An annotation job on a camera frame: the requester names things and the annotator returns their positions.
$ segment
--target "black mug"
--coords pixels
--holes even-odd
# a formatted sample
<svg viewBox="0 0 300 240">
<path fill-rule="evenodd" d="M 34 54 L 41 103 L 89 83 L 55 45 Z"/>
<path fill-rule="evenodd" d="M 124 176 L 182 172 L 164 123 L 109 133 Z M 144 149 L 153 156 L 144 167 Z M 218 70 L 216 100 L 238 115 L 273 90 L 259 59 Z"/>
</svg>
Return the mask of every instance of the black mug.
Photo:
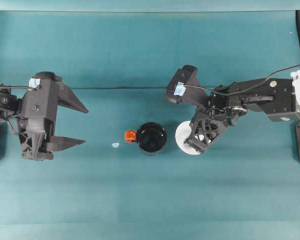
<svg viewBox="0 0 300 240">
<path fill-rule="evenodd" d="M 142 124 L 137 131 L 125 131 L 124 138 L 128 143 L 137 143 L 144 154 L 153 156 L 165 146 L 167 132 L 160 124 L 147 122 Z"/>
</svg>

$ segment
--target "screw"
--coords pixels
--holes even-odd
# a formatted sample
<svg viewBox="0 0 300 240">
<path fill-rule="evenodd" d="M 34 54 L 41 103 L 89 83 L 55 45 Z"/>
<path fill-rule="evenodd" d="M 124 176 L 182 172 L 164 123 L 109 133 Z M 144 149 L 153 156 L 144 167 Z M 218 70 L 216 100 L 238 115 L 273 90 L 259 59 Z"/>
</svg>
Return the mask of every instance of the screw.
<svg viewBox="0 0 300 240">
<path fill-rule="evenodd" d="M 1 102 L 2 102 L 3 104 L 8 104 L 8 103 L 9 103 L 9 98 L 7 98 L 6 96 L 3 96 L 3 97 L 1 98 Z"/>
<path fill-rule="evenodd" d="M 275 86 L 277 86 L 277 81 L 271 81 L 270 87 L 274 88 Z"/>
</svg>

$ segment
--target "black cup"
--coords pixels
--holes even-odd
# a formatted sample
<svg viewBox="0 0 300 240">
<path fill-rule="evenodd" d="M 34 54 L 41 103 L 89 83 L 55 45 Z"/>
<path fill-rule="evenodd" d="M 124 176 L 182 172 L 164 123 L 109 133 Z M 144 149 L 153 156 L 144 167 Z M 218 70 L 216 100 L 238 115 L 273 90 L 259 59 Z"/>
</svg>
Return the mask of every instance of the black cup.
<svg viewBox="0 0 300 240">
<path fill-rule="evenodd" d="M 156 122 L 147 122 L 136 131 L 136 143 L 146 155 L 153 156 L 160 152 L 167 142 L 166 130 Z"/>
</svg>

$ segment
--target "white plate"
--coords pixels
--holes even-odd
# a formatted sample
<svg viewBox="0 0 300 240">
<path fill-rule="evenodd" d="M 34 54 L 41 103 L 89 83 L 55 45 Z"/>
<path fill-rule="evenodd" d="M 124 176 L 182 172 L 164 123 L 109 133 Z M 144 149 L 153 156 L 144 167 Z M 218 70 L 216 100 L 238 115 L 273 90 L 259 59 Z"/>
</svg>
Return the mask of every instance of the white plate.
<svg viewBox="0 0 300 240">
<path fill-rule="evenodd" d="M 190 121 L 184 121 L 175 130 L 175 141 L 178 147 L 186 154 L 199 155 L 193 147 L 184 144 L 185 140 L 190 136 L 191 127 L 189 126 Z"/>
</svg>

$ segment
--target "small white object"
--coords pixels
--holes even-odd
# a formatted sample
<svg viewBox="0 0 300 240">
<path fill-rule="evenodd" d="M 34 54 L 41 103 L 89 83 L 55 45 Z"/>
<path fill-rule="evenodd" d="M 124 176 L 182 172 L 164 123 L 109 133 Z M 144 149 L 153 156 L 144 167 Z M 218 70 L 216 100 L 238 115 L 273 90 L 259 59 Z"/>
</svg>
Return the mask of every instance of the small white object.
<svg viewBox="0 0 300 240">
<path fill-rule="evenodd" d="M 40 78 L 30 78 L 29 87 L 36 89 L 40 85 Z"/>
<path fill-rule="evenodd" d="M 283 116 L 283 117 L 281 117 L 281 120 L 282 120 L 282 121 L 290 121 L 290 118 L 288 118 L 288 117 L 286 117 L 286 116 Z"/>
<path fill-rule="evenodd" d="M 175 141 L 178 147 L 186 154 L 199 155 L 193 147 L 187 146 L 185 140 L 190 136 L 191 127 L 189 126 L 191 121 L 184 121 L 175 130 Z"/>
<path fill-rule="evenodd" d="M 112 147 L 115 149 L 117 149 L 119 146 L 120 146 L 120 143 L 118 143 L 118 142 L 112 143 Z"/>
<path fill-rule="evenodd" d="M 185 91 L 186 91 L 186 87 L 184 86 L 184 83 L 178 81 L 178 83 L 177 83 L 177 85 L 175 87 L 173 95 L 175 95 L 175 96 L 183 96 L 184 93 L 185 93 Z"/>
<path fill-rule="evenodd" d="M 291 72 L 290 76 L 293 79 L 292 86 L 294 86 L 296 102 L 300 105 L 300 70 Z"/>
</svg>

